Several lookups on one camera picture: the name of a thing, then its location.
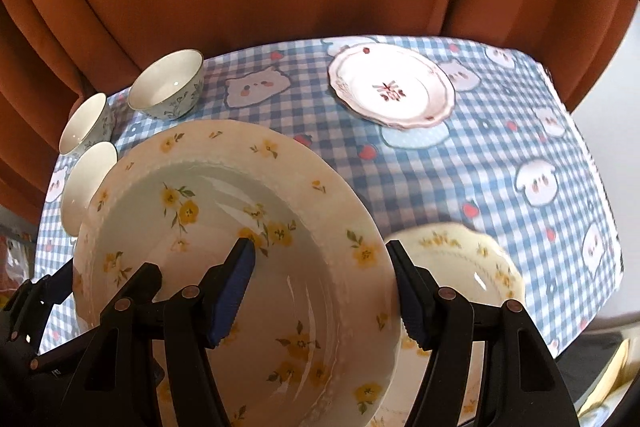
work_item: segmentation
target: blue checkered tablecloth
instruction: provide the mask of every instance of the blue checkered tablecloth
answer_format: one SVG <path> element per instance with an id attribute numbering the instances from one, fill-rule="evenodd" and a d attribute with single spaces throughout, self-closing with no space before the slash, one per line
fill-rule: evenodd
<path id="1" fill-rule="evenodd" d="M 436 128 L 401 133 L 339 103 L 327 67 L 343 46 L 366 41 L 413 49 L 453 74 L 460 85 L 451 117 Z M 525 279 L 527 310 L 545 342 L 562 351 L 620 284 L 620 245 L 593 161 L 542 67 L 513 50 L 505 67 L 489 59 L 490 50 L 459 39 L 383 36 L 258 46 L 207 60 L 202 98 L 178 121 L 133 112 L 126 90 L 113 95 L 112 141 L 123 157 L 159 131 L 204 118 L 258 123 L 294 137 L 349 182 L 383 237 L 458 221 L 496 238 Z M 464 80 L 456 69 L 466 71 Z M 47 199 L 55 199 L 42 213 L 37 279 L 73 254 L 58 196 L 73 163 L 59 158 L 52 176 Z M 540 204 L 554 182 L 552 201 Z M 590 269 L 583 251 L 595 235 L 602 258 Z M 41 349 L 78 334 L 69 297 L 53 309 Z"/>

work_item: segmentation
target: yellow object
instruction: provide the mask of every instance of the yellow object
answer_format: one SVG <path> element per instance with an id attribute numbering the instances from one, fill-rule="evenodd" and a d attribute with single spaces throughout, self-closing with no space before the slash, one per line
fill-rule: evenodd
<path id="1" fill-rule="evenodd" d="M 602 379 L 596 385 L 596 388 L 587 398 L 587 401 L 580 407 L 578 411 L 578 418 L 585 414 L 587 411 L 592 409 L 593 407 L 601 404 L 604 399 L 609 395 L 609 393 L 613 390 L 616 381 L 618 380 L 618 376 L 622 371 L 622 368 L 625 367 L 626 357 L 629 353 L 629 339 L 625 339 L 620 347 L 616 351 L 616 354 L 613 355 L 611 362 L 609 363 L 609 367 L 604 372 Z"/>

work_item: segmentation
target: cartoon cat print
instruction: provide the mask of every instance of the cartoon cat print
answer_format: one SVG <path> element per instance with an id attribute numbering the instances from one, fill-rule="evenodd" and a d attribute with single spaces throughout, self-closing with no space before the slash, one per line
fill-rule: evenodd
<path id="1" fill-rule="evenodd" d="M 587 269 L 594 275 L 604 255 L 604 241 L 595 223 L 591 223 L 582 241 L 582 260 Z"/>
<path id="2" fill-rule="evenodd" d="M 65 179 L 66 167 L 63 167 L 59 171 L 55 171 L 53 173 L 51 181 L 49 182 L 49 188 L 47 189 L 47 195 L 44 198 L 47 203 L 52 203 L 60 197 L 62 190 L 65 188 Z"/>
<path id="3" fill-rule="evenodd" d="M 564 131 L 566 131 L 562 125 L 562 120 L 556 116 L 554 110 L 550 107 L 539 107 L 534 109 L 533 112 L 540 120 L 547 135 L 560 137 L 564 134 Z"/>
<path id="4" fill-rule="evenodd" d="M 329 48 L 327 49 L 327 55 L 331 57 L 335 57 L 341 51 L 351 48 L 352 46 L 356 46 L 357 44 L 372 44 L 376 41 L 371 37 L 334 37 L 331 39 L 322 39 L 324 44 L 329 44 Z"/>
<path id="5" fill-rule="evenodd" d="M 544 206 L 554 200 L 558 193 L 556 167 L 546 160 L 532 160 L 520 166 L 515 188 L 524 191 L 531 206 Z"/>
<path id="6" fill-rule="evenodd" d="M 494 48 L 493 46 L 486 46 L 484 48 L 484 53 L 490 61 L 502 66 L 503 68 L 513 70 L 513 68 L 516 67 L 513 55 L 511 55 L 511 52 L 508 50 Z"/>
<path id="7" fill-rule="evenodd" d="M 442 71 L 447 73 L 454 89 L 458 92 L 470 91 L 478 87 L 478 84 L 480 84 L 480 77 L 473 71 L 465 68 L 455 58 L 449 62 L 441 62 L 438 66 Z"/>
<path id="8" fill-rule="evenodd" d="M 231 108 L 247 107 L 288 89 L 289 79 L 274 66 L 257 73 L 249 73 L 226 81 L 226 105 Z"/>

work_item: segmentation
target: plate with red chinese character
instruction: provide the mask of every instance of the plate with red chinese character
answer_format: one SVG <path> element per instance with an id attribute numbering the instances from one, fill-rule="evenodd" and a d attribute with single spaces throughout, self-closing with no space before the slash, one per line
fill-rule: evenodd
<path id="1" fill-rule="evenodd" d="M 345 49 L 329 65 L 329 82 L 359 115 L 398 129 L 442 123 L 456 101 L 451 81 L 434 62 L 392 44 Z"/>

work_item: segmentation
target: white wall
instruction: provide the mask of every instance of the white wall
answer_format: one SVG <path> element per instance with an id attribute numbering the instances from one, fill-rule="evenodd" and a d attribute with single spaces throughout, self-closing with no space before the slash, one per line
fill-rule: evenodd
<path id="1" fill-rule="evenodd" d="M 620 47 L 573 113 L 602 177 L 625 274 L 591 327 L 640 319 L 640 8 Z"/>

